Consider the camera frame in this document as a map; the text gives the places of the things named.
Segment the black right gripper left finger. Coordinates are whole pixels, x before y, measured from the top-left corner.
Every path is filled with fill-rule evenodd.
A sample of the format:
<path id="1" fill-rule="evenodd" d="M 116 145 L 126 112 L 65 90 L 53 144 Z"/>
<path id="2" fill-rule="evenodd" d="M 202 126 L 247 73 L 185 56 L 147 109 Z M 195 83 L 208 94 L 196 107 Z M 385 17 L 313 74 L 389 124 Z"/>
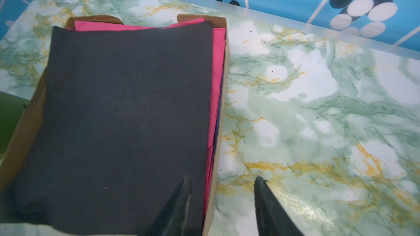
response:
<path id="1" fill-rule="evenodd" d="M 185 235 L 191 196 L 190 177 L 184 177 L 156 219 L 140 236 Z"/>

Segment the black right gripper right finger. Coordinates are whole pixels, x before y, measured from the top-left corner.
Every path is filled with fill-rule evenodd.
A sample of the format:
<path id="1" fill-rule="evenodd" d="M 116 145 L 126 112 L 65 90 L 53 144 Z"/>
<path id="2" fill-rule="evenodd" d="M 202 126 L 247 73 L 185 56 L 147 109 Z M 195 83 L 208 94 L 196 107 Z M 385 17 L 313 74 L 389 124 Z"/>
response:
<path id="1" fill-rule="evenodd" d="M 260 176 L 254 183 L 254 201 L 260 236 L 303 236 Z"/>

